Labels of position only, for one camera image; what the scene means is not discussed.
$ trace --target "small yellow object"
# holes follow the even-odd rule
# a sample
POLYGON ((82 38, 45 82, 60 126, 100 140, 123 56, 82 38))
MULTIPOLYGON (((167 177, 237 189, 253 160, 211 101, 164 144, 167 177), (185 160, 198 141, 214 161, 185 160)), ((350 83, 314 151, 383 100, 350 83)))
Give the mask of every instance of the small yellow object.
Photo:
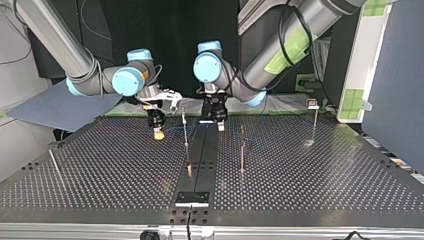
POLYGON ((154 133, 155 140, 162 140, 165 138, 165 134, 162 131, 157 131, 154 133))

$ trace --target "cable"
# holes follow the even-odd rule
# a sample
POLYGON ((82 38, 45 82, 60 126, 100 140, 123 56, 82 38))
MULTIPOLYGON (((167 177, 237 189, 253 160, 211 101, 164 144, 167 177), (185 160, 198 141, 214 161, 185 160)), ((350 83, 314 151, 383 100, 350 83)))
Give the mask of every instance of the cable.
POLYGON ((27 52, 27 54, 25 54, 25 56, 23 56, 21 58, 18 58, 18 59, 15 59, 15 60, 12 60, 12 61, 0 62, 0 65, 5 65, 5 64, 11 64, 11 63, 20 62, 20 61, 26 59, 31 54, 31 52, 32 52, 32 48, 29 48, 29 51, 27 52))
POLYGON ((153 85, 154 83, 157 82, 159 75, 162 73, 163 66, 162 66, 162 64, 158 64, 158 65, 154 66, 154 69, 156 71, 156 74, 152 78, 152 80, 151 80, 152 83, 150 83, 150 85, 153 85))
POLYGON ((190 218, 191 218, 191 207, 190 212, 188 213, 188 219, 187 219, 187 240, 191 240, 191 231, 190 231, 190 218))
POLYGON ((361 234, 357 231, 353 231, 353 232, 349 233, 349 235, 347 235, 347 237, 344 238, 344 239, 333 239, 333 240, 350 240, 355 235, 358 236, 358 238, 362 239, 362 240, 371 240, 371 238, 362 237, 361 234))
POLYGON ((80 15, 81 15, 81 21, 82 21, 82 23, 84 24, 84 26, 87 28, 87 30, 88 31, 90 31, 91 33, 93 33, 93 34, 95 34, 95 35, 97 35, 97 36, 99 36, 99 37, 101 37, 101 38, 104 38, 104 39, 106 39, 106 40, 109 40, 109 41, 112 41, 112 39, 110 38, 110 37, 106 37, 105 35, 103 35, 103 34, 100 34, 100 33, 98 33, 98 32, 96 32, 96 31, 94 31, 92 28, 90 28, 89 26, 88 26, 88 24, 85 22, 85 19, 84 19, 84 7, 85 7, 85 3, 87 2, 87 0, 84 0, 84 2, 82 3, 82 5, 81 5, 81 10, 80 10, 80 15))
POLYGON ((266 95, 266 97, 265 97, 265 106, 264 106, 264 109, 262 109, 262 111, 261 111, 261 113, 259 113, 259 115, 262 115, 262 113, 264 113, 265 112, 265 110, 266 110, 266 105, 268 104, 268 95, 266 95))
POLYGON ((26 22, 24 20, 22 20, 22 16, 18 13, 18 8, 16 7, 16 0, 12 1, 12 11, 13 11, 13 14, 15 15, 16 19, 20 23, 22 23, 22 25, 24 25, 25 27, 28 27, 26 22))
MULTIPOLYGON (((7 6, 5 4, 0 4, 0 6, 4 6, 5 8, 13 11, 9 6, 7 6)), ((24 39, 28 43, 28 46, 29 46, 28 52, 23 57, 20 57, 18 59, 11 60, 11 61, 0 62, 0 65, 5 65, 5 64, 11 64, 11 63, 20 62, 20 61, 26 59, 31 54, 31 52, 32 52, 32 48, 31 48, 31 45, 29 44, 29 40, 28 40, 28 38, 21 31, 19 31, 19 29, 16 27, 16 25, 13 24, 13 22, 6 15, 6 13, 4 13, 1 10, 0 10, 0 13, 6 18, 6 20, 9 22, 9 24, 11 25, 11 27, 22 37, 22 39, 24 39)))

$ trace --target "metal plate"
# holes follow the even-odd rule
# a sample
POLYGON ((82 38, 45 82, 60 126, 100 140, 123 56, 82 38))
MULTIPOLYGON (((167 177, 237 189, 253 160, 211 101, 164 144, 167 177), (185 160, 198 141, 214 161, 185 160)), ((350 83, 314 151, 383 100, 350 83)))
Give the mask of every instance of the metal plate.
POLYGON ((313 116, 227 124, 208 224, 424 227, 424 186, 346 125, 320 117, 314 129, 313 116))
POLYGON ((44 155, 0 183, 0 222, 185 225, 190 209, 174 200, 194 189, 210 201, 191 225, 424 228, 424 186, 332 118, 315 129, 313 116, 195 124, 189 158, 180 119, 161 142, 145 119, 88 126, 55 152, 60 174, 44 155))
MULTIPOLYGON (((126 218, 125 213, 139 213, 134 215, 136 222, 146 216, 141 212, 168 212, 187 151, 181 119, 168 119, 167 124, 165 139, 154 141, 146 119, 100 120, 55 152, 60 172, 50 160, 34 164, 29 174, 0 194, 0 206, 9 212, 46 210, 53 215, 112 211, 126 218)), ((189 119, 189 136, 195 124, 189 119)), ((169 220, 149 223, 168 224, 169 220)))

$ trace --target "metal rod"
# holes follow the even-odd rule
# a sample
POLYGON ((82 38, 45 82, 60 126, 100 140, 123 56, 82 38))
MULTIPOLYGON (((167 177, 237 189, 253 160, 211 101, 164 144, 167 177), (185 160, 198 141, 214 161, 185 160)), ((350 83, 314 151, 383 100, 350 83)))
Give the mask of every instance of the metal rod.
POLYGON ((319 108, 315 110, 314 129, 317 127, 318 111, 319 111, 319 108))
POLYGON ((243 125, 241 126, 241 151, 240 151, 240 170, 244 172, 244 147, 246 145, 246 136, 243 125))
POLYGON ((53 151, 51 149, 49 149, 49 154, 50 154, 50 158, 52 159, 54 168, 56 169, 56 171, 60 171, 59 166, 56 163, 56 158, 54 157, 53 151))
POLYGON ((49 0, 16 0, 25 23, 70 77, 86 75, 93 60, 49 0))
POLYGON ((181 117, 184 125, 184 145, 188 147, 188 138, 187 138, 187 120, 185 119, 185 108, 181 109, 181 117))

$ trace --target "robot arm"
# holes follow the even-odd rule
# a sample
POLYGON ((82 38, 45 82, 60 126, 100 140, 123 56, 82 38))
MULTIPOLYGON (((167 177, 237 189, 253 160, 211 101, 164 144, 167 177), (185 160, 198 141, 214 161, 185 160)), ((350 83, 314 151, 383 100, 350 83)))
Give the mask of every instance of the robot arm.
MULTIPOLYGON (((366 0, 305 0, 298 10, 313 41, 341 16, 353 14, 365 2, 366 0)), ((218 41, 206 42, 198 46, 199 55, 193 66, 196 78, 204 84, 215 85, 251 107, 258 106, 266 95, 266 86, 286 68, 306 56, 310 39, 296 14, 292 14, 285 25, 286 31, 282 37, 290 60, 283 54, 278 34, 272 37, 244 71, 237 71, 222 58, 222 48, 218 41)))
POLYGON ((78 42, 49 0, 16 0, 16 10, 65 70, 66 84, 72 94, 91 96, 116 92, 123 96, 136 95, 143 105, 156 106, 146 108, 155 136, 165 123, 162 101, 171 101, 171 111, 177 110, 182 97, 179 93, 159 89, 149 50, 130 51, 125 66, 102 69, 89 50, 78 42))

